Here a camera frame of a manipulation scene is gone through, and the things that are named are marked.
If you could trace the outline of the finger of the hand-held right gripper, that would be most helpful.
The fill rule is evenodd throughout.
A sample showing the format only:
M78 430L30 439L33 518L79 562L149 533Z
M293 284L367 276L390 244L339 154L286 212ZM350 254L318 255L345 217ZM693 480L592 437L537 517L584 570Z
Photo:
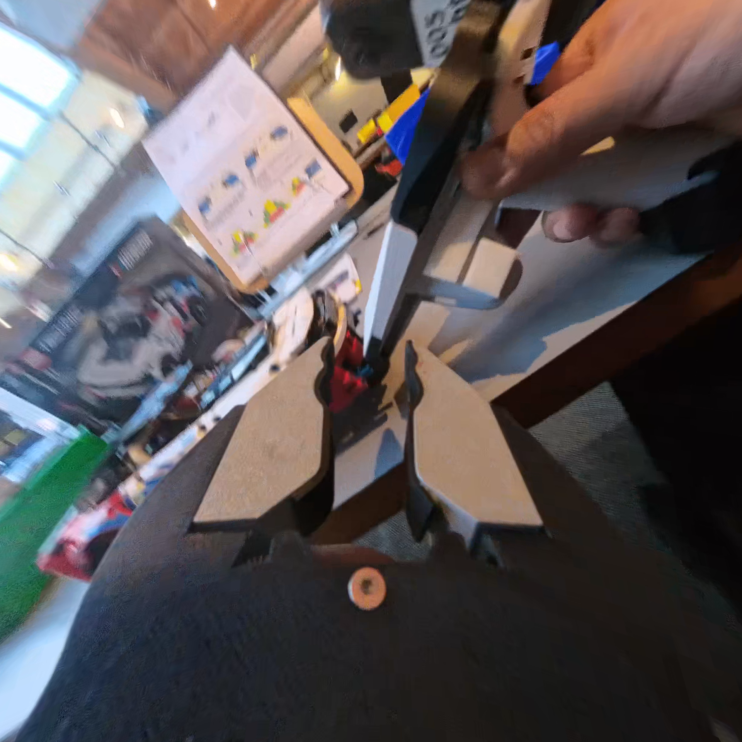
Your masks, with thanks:
M405 279L417 243L418 236L413 230L396 222L387 224L364 311L365 360L372 360L382 353L381 348L403 298Z
M523 273L514 248L482 237L471 246L457 281L423 274L420 299L460 310L495 310L511 296Z

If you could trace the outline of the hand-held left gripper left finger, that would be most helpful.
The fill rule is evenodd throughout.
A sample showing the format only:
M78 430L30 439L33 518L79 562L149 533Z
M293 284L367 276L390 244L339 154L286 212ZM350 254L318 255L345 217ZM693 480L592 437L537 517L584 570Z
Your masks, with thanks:
M332 339L316 341L244 407L191 522L240 537L233 565L262 561L282 533L310 536L332 511L334 360Z

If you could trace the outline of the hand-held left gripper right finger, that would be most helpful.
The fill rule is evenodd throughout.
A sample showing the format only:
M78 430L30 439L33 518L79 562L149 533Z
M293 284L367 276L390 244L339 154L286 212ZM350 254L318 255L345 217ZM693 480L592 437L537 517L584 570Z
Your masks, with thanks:
M503 533L543 535L544 522L487 403L425 347L404 349L408 398L405 515L413 539L453 534L487 559Z

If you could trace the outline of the brick-built toy race car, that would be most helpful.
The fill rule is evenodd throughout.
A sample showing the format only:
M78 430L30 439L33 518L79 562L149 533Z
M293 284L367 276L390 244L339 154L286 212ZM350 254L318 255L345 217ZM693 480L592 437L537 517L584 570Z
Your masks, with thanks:
M340 302L337 293L302 290L277 311L273 320L251 330L245 348L235 355L198 397L190 420L159 419L157 434L139 446L143 461L113 485L94 505L73 507L65 515L36 557L43 574L89 582L103 556L131 518L134 510L186 454L236 407L250 401L314 342L329 336L335 348L330 408L348 409L369 387L364 369L363 340L357 333L360 310Z

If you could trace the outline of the person's right hand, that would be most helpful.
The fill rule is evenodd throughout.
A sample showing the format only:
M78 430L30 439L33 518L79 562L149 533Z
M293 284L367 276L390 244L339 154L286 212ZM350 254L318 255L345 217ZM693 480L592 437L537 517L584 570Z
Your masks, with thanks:
M461 179L472 196L520 193L629 128L703 125L740 136L741 2L604 2L539 97L506 138L469 153Z

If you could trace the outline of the large blue plastic bin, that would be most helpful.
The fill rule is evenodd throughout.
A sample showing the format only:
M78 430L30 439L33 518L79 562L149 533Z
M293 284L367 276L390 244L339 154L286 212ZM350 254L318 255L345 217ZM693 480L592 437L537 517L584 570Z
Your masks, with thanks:
M531 84L527 89L539 85L561 54L559 42L544 44L538 48L535 55L533 74ZM388 149L393 153L394 158L400 163L400 168L404 166L410 147L412 145L415 129L419 124L422 112L427 102L430 91L426 90L422 96L396 121L389 132L385 135L385 141Z

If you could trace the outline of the yellow box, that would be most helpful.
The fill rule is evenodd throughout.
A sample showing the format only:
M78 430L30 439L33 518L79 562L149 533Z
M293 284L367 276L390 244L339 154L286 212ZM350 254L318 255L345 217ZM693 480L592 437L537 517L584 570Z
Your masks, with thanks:
M373 114L357 132L357 142L361 146L370 144L388 134L397 120L421 97L421 89L412 84L383 111Z

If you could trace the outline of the printed paper instruction sheet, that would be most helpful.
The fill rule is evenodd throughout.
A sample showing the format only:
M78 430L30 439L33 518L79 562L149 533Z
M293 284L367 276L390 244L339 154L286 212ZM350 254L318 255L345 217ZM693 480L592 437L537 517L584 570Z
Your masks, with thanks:
M360 166L314 108L282 101L232 47L143 146L241 292L267 286L363 194Z

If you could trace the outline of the race car set box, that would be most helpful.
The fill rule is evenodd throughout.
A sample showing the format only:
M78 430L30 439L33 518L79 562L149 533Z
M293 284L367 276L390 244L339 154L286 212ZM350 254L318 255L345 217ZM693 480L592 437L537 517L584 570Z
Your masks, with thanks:
M140 220L11 358L2 389L103 433L248 322L216 268L160 218Z

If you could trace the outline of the green plastic bin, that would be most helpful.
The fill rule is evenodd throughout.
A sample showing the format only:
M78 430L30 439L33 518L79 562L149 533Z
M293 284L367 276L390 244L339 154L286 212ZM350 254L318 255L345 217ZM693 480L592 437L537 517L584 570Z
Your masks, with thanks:
M1 641L27 619L51 577L36 558L62 516L107 458L110 445L81 430L54 453L1 513Z

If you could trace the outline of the large grid window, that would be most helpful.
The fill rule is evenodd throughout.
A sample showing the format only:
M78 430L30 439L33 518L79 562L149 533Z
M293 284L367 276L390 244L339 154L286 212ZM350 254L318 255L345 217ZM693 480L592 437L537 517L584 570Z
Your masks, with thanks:
M1 24L1 183L28 160L80 82L79 68Z

